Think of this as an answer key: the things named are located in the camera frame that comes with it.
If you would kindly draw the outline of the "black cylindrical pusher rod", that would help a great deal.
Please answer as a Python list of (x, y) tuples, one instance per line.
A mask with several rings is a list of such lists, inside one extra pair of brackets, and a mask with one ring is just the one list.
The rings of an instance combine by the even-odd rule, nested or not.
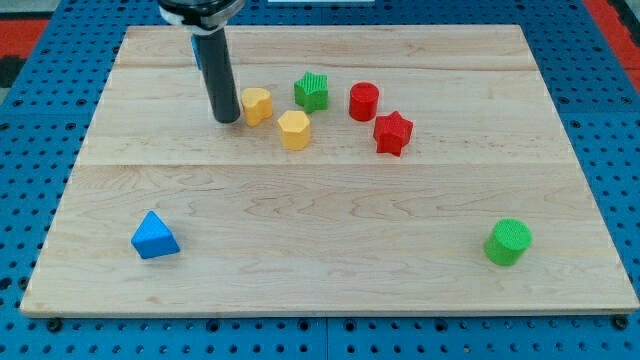
[(195, 44), (214, 118), (219, 123), (233, 123), (240, 117), (240, 105), (225, 31), (221, 28), (209, 35), (196, 35)]

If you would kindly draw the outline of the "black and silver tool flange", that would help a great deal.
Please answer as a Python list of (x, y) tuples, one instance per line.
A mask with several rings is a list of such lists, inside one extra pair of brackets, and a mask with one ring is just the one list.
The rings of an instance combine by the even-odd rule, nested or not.
[(222, 29), (246, 5), (246, 0), (158, 0), (161, 17), (195, 35)]

